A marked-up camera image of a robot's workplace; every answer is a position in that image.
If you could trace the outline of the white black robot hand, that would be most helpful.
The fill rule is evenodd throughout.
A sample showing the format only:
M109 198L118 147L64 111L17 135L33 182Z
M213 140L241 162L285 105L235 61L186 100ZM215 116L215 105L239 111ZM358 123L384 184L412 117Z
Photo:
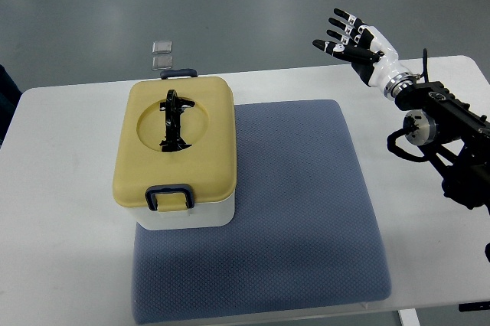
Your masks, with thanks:
M329 41L315 39L312 45L322 52L348 62L361 81L379 89L386 98L395 97L395 89L412 85L415 75L400 61L394 46L374 26L339 8L328 22Z

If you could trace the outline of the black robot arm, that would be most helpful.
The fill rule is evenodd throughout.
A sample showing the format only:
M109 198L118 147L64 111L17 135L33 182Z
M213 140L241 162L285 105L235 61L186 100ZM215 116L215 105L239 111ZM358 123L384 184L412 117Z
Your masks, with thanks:
M428 161L442 177L443 195L472 210L489 206L489 121L469 110L441 82L423 72L394 79L387 95L407 114L387 137L387 149L407 161Z

